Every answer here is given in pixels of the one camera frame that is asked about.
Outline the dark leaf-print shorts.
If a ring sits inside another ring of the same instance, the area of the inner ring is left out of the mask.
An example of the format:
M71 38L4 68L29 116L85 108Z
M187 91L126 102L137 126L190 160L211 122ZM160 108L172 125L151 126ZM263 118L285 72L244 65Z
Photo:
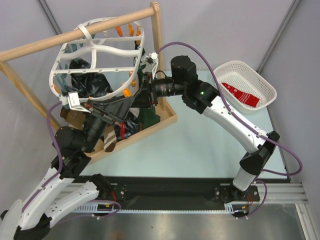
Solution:
M67 95L69 92L77 91L80 98L87 97L101 97L104 94L112 93L112 87L107 78L102 73L75 73L71 74L71 86L66 83L66 74L62 74L57 78L61 85L63 95ZM107 122L93 116L92 113L85 112L85 120L83 124L83 130L89 131L93 128L102 128L108 125ZM140 124L137 117L129 111L127 117L124 120L125 123L125 135L124 139L138 133L140 131ZM114 127L116 140L121 141L119 126Z

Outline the orange plastic clothespin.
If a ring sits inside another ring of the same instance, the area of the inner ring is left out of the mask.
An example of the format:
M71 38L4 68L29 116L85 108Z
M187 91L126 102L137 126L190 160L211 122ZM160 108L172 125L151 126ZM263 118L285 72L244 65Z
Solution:
M126 98L128 98L128 97L131 97L131 96L132 96L132 93L131 93L131 91L130 91L128 88L125 88L125 89L123 90L123 96L126 97Z

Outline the green and white t-shirt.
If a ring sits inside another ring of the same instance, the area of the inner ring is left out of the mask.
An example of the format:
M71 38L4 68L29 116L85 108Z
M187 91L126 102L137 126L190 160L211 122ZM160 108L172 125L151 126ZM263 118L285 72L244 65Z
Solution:
M142 49L142 58L146 55L145 49ZM145 75L152 75L150 72L143 72L141 68L141 60L139 62L137 77L138 77L138 90L141 91L143 88L143 77ZM160 122L161 117L156 114L155 107L151 108L137 108L139 110L137 121L140 124L141 130L145 130Z

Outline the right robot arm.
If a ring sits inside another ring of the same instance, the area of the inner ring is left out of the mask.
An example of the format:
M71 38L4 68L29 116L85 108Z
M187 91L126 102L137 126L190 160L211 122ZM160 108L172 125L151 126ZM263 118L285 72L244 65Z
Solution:
M235 178L224 190L224 200L242 201L274 153L279 134L260 129L232 108L217 87L199 79L196 64L187 55L174 57L170 62L171 76L163 78L156 77L158 61L155 52L140 61L137 74L142 89L135 96L135 106L147 108L156 105L160 97L181 96L187 107L215 121L238 140L246 153Z

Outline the red patterned sock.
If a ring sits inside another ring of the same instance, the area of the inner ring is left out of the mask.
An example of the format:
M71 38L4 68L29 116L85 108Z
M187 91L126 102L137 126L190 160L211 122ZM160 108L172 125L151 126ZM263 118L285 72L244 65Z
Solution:
M119 126L119 135L121 137L121 140L123 140L125 138L125 123L124 122L119 123L118 126Z
M222 85L240 102L250 107L256 107L260 99L250 93L243 92L228 83L223 82Z

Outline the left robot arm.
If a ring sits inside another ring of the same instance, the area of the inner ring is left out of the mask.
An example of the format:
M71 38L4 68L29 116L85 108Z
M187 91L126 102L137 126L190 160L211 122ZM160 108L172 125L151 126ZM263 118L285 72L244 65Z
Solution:
M110 123L96 111L87 113L82 129L60 127L53 132L48 127L57 156L45 176L26 200L17 200L1 215L2 240L42 240L63 218L88 202L105 202L110 217L121 211L119 202L109 200L112 186L101 174L94 174L80 188L60 200L56 197L71 184L91 161L91 153Z

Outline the white perforated plastic basket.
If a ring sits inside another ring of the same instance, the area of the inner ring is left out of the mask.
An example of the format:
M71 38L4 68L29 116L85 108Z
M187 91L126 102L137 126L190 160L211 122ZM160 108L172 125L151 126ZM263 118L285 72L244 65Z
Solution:
M218 66L214 70L221 91L228 102L234 105L243 114L252 114L271 104L277 98L276 89L259 75L248 64L232 60ZM239 102L223 85L227 83L240 91L252 94L260 99L256 107Z

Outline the wooden clothes rack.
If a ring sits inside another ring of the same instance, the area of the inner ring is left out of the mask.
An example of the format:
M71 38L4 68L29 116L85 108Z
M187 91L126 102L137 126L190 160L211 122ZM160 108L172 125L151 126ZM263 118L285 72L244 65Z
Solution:
M71 70L60 65L62 60L73 60L77 57L82 57L84 54L91 54L91 67L85 70L84 73L120 73L133 71L137 74L138 67L114 67L114 68L97 68L97 54L107 53L120 57L131 57L135 62L142 59L143 46L145 42L145 33L140 20L150 18L152 23L153 45L158 51L163 45L162 41L162 25L161 11L158 2L151 2L149 8L131 12L117 17L102 17L89 20L83 24L84 27L92 35L98 33L106 33L113 28L120 30L121 26L130 25L129 31L134 30L133 26L137 27L138 35L105 38L88 39L81 28L76 27L74 30L66 33L61 33L53 37L49 37L40 41L32 42L23 46L12 48L0 53L0 70L1 72L15 85L15 87L26 97L26 99L38 110L43 116L47 115L48 110L44 104L38 99L34 92L20 78L13 67L8 63L10 60L15 60L20 57L28 56L47 50L58 45L61 49L57 55L55 63L49 75L49 88L56 97L62 95L62 91L54 84L54 77L61 77L62 74L70 75ZM129 77L123 86L119 87L115 92L120 94L125 88L131 85L134 77Z

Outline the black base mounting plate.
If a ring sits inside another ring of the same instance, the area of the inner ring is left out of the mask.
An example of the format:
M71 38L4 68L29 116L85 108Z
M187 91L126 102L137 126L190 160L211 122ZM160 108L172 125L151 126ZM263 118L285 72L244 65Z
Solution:
M232 187L231 178L190 178L190 177L129 177L107 176L113 192L120 202L137 197L190 199L230 203L231 201L257 203L259 191L253 184L244 192Z

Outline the orange clothespin on rim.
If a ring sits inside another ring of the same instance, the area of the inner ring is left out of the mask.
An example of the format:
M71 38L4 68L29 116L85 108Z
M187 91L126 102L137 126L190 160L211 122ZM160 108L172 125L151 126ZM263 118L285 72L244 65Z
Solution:
M131 70L131 71L129 72L129 77L131 78L132 76L133 76L133 79L132 79L130 85L131 85L132 88L135 88L135 87L137 86L137 80L136 80L137 74L134 74L134 71L133 71L133 70Z

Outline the white plastic clip hanger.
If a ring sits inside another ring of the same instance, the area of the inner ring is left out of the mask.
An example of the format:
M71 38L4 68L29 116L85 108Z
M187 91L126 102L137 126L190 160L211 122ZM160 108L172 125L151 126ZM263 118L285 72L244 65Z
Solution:
M77 26L83 37L67 41L49 74L54 96L67 102L77 94L81 103L130 96L138 89L138 69L144 54L145 31L139 21L89 34L96 18Z

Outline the aluminium frame rail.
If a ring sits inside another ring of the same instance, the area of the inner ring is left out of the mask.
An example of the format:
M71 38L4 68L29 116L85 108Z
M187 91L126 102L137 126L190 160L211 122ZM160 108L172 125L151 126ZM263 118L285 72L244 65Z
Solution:
M73 191L80 188L89 179L81 178L69 184L57 197L60 200ZM305 204L307 196L300 183L289 183L272 181L262 183L258 180L251 183L258 189L260 196L259 202L238 202L231 201L216 202L207 199L200 199L199 197L192 197L188 199L180 198L161 198L156 201L155 197L136 197L128 201L118 201L117 196L112 191L108 196L108 200L117 201L121 205L120 213L230 213L230 214L244 214L252 212L259 204ZM104 201L87 202L82 206L76 208L73 212L78 213L94 213L94 214L108 214L111 212L111 205Z

